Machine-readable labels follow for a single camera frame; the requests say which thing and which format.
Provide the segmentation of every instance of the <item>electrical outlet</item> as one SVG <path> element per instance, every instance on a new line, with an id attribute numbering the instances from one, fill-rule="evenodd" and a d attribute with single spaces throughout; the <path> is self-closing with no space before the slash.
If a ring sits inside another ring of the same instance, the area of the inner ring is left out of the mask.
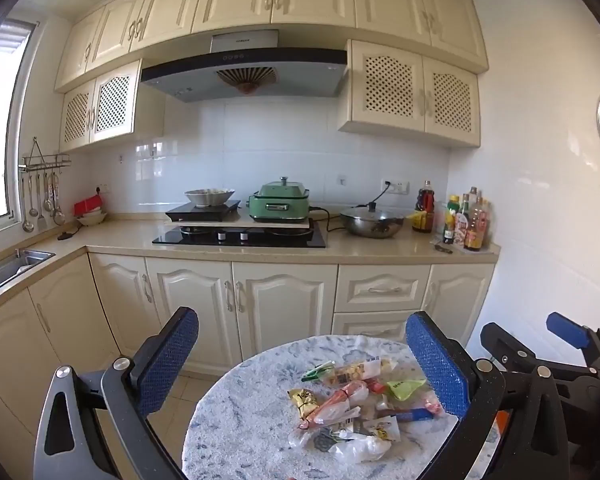
<path id="1" fill-rule="evenodd" d="M 388 195 L 408 195 L 409 183 L 403 178 L 383 178 L 380 183 L 380 190 L 384 191 L 386 183 L 390 182 L 389 189 L 386 190 Z"/>

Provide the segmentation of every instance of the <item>drawer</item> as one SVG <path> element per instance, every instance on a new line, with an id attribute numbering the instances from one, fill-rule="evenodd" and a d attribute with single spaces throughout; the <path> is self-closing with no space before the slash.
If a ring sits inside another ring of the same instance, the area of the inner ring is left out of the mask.
<path id="1" fill-rule="evenodd" d="M 430 266 L 340 266 L 336 312 L 419 310 Z"/>
<path id="2" fill-rule="evenodd" d="M 404 343 L 404 326 L 407 318 L 414 312 L 417 310 L 334 314 L 331 333 L 381 337 Z"/>

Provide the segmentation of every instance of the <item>gas stove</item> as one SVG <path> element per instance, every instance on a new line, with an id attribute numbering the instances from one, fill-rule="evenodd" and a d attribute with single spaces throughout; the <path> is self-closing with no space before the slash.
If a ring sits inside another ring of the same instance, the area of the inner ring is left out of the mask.
<path id="1" fill-rule="evenodd" d="M 178 227 L 157 237 L 154 244 L 229 247 L 325 248 L 318 224 L 308 229 L 239 227 Z"/>

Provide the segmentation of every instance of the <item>white wall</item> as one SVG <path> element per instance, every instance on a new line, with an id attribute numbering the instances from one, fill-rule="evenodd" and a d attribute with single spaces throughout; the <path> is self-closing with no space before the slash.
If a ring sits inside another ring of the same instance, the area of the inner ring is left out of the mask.
<path id="1" fill-rule="evenodd" d="M 554 310 L 600 327 L 600 26 L 581 0 L 474 0 L 490 70 L 482 146 L 451 155 L 449 192 L 494 201 L 502 246 L 468 345 L 495 321 L 538 356 L 580 363 L 544 326 Z"/>
<path id="2" fill-rule="evenodd" d="M 186 202 L 186 190 L 204 187 L 234 188 L 245 201 L 280 176 L 304 183 L 314 205 L 368 202 L 383 178 L 411 183 L 408 196 L 379 201 L 403 210 L 413 209 L 426 178 L 441 195 L 446 191 L 447 148 L 341 133 L 334 126 L 336 104 L 299 97 L 183 104 L 168 97 L 163 138 L 93 147 L 91 186 L 109 186 L 104 198 L 111 212 L 165 211 Z M 339 175 L 345 186 L 337 184 Z"/>

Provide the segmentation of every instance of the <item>utensil rack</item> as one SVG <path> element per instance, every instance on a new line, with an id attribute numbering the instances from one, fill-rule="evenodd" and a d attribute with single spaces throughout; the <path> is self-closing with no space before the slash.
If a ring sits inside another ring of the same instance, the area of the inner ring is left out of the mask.
<path id="1" fill-rule="evenodd" d="M 39 155 L 33 153 L 38 149 Z M 54 170 L 56 168 L 68 168 L 71 165 L 71 158 L 66 153 L 56 153 L 55 155 L 42 155 L 38 138 L 33 137 L 33 146 L 29 156 L 22 157 L 22 164 L 18 164 L 18 171 L 21 173 L 31 173 L 32 171 Z"/>

